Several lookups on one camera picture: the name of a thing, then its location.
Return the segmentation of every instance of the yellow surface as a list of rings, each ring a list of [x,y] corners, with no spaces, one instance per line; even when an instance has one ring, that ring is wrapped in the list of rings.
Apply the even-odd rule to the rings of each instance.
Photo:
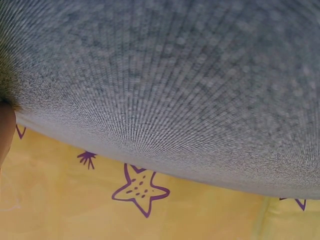
[[[18,129],[1,170],[0,240],[320,239],[320,201],[307,200],[303,210],[294,199],[90,159],[83,149]]]

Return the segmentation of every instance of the purple doodle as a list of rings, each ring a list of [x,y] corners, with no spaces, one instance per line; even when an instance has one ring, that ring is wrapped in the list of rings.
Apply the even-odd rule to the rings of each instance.
[[[24,137],[25,133],[26,133],[27,128],[26,128],[26,127],[24,127],[24,129],[23,129],[23,132],[22,132],[22,133],[21,133],[21,131],[20,131],[20,129],[19,129],[19,127],[18,127],[18,125],[15,125],[15,128],[16,128],[16,131],[17,131],[17,133],[18,133],[18,135],[19,135],[19,138],[20,138],[20,139],[22,139],[22,138]]]
[[[96,158],[97,154],[94,154],[92,152],[89,151],[85,151],[84,153],[81,153],[80,155],[77,156],[77,158],[81,158],[80,163],[83,162],[83,165],[86,165],[87,161],[88,161],[88,170],[90,169],[90,166],[92,167],[92,169],[95,169],[94,163],[92,161],[92,158]]]
[[[285,199],[287,199],[287,198],[285,198],[285,197],[280,197],[279,198],[280,201],[281,200],[285,200]],[[302,211],[304,211],[306,209],[306,205],[307,205],[307,200],[306,199],[304,199],[303,204],[302,204],[302,202],[300,202],[299,199],[295,199],[295,201],[299,205],[299,207],[302,209]]]
[[[164,199],[170,194],[169,189],[153,184],[155,175],[155,171],[124,164],[124,176],[127,183],[114,192],[112,199],[133,202],[141,213],[148,218],[151,213],[152,202]]]

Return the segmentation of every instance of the yellow bedsheet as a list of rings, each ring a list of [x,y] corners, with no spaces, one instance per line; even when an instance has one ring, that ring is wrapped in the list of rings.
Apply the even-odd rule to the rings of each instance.
[[[320,239],[320,201],[167,176],[20,125],[0,193],[0,240]]]

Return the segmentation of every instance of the cartoon star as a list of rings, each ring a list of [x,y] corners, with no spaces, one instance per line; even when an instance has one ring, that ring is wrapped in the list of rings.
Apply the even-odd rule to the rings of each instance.
[[[89,160],[89,162],[88,162],[88,170],[89,170],[90,169],[90,165],[91,165],[92,169],[95,169],[94,163],[92,162],[91,158],[95,159],[96,155],[97,154],[94,154],[92,152],[85,151],[84,153],[78,155],[77,158],[78,159],[81,158],[80,163],[83,162],[83,165],[86,165],[87,161]]]
[[[115,191],[112,199],[133,202],[146,218],[150,216],[152,201],[164,199],[170,194],[169,189],[153,184],[155,171],[124,164],[124,175],[127,184]]]
[[[285,200],[285,199],[287,199],[287,198],[284,198],[284,197],[280,197],[279,198],[280,201],[281,200]],[[299,207],[302,209],[302,211],[304,211],[306,209],[306,205],[307,205],[307,200],[306,199],[304,199],[303,204],[302,204],[302,202],[300,202],[299,199],[295,199],[295,201],[299,205]]]

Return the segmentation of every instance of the gray cloth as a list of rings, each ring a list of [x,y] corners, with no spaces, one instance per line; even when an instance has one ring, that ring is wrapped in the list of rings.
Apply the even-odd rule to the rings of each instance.
[[[319,0],[0,3],[18,122],[161,173],[320,199],[319,87]]]

